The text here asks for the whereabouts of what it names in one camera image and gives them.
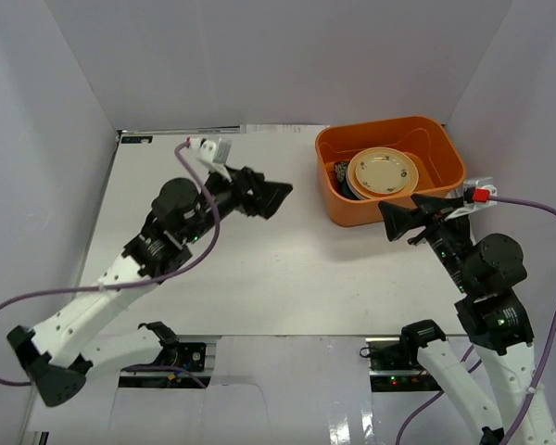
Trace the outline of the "small beige patterned plate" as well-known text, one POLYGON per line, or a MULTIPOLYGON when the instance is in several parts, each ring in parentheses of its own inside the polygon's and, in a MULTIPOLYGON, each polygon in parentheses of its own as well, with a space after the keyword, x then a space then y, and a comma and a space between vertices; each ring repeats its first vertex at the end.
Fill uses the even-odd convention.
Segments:
POLYGON ((414 191, 418 168, 406 154, 379 146, 362 150, 347 166, 347 184, 359 197, 394 197, 414 191))

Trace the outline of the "black floral square plate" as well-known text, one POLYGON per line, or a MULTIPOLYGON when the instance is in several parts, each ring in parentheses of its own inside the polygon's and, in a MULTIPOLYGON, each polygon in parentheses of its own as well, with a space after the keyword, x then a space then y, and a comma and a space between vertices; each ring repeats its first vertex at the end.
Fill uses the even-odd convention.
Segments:
POLYGON ((346 181, 348 165, 348 161, 338 161, 334 164, 335 178, 340 184, 346 181))

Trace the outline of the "yellow round plate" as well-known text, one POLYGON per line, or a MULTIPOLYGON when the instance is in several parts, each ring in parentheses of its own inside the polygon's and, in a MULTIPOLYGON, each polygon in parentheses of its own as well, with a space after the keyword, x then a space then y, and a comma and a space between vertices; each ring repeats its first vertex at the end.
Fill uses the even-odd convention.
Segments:
POLYGON ((350 163, 347 185, 361 199, 397 197, 412 192, 419 179, 415 165, 376 157, 350 163))

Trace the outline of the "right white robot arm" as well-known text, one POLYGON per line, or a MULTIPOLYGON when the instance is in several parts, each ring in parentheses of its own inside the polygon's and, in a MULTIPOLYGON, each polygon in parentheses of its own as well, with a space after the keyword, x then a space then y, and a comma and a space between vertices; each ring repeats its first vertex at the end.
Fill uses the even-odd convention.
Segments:
POLYGON ((482 391, 432 320, 403 327, 401 361, 435 379, 475 443, 556 444, 556 426, 540 384, 556 335, 556 311, 537 359, 533 327, 513 290, 527 277, 521 246, 504 234, 478 242, 471 238, 470 213, 498 203, 499 197, 476 188, 467 198, 415 194, 411 199, 411 209, 380 203, 386 235, 395 241, 417 230, 409 244, 426 243, 434 251, 462 294, 455 309, 495 398, 482 391))

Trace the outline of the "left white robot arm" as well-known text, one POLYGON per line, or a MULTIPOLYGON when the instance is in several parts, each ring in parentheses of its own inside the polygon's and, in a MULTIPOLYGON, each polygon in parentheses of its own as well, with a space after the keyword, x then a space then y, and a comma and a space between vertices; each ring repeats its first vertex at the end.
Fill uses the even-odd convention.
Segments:
POLYGON ((8 333, 44 405, 69 401, 105 364, 116 370, 148 362, 159 370, 172 367, 177 347, 165 337, 135 340, 129 351, 107 349, 95 337, 139 298, 202 262, 211 251, 194 259, 190 245, 207 233, 218 238, 221 221, 232 212, 268 220, 292 190, 291 184, 269 181, 248 167, 227 175, 212 172, 201 185, 184 177, 166 182, 139 234, 93 285, 73 288, 73 300, 39 324, 18 325, 8 333))

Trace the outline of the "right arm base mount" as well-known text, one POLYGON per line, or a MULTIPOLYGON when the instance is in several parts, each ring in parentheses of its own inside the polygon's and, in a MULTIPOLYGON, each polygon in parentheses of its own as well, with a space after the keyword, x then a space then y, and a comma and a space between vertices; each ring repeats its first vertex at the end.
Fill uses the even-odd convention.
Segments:
POLYGON ((368 363, 372 393, 441 390, 421 365, 411 361, 397 337, 367 337, 359 355, 368 363))

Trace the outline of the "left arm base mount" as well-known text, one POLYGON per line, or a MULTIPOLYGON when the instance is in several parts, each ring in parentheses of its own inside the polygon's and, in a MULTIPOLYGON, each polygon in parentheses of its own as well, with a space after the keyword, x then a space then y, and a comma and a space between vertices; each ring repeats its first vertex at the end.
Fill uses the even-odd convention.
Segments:
POLYGON ((205 389, 210 381, 206 369, 207 345, 180 342, 176 348, 163 350, 142 371, 123 372, 120 388, 205 389))

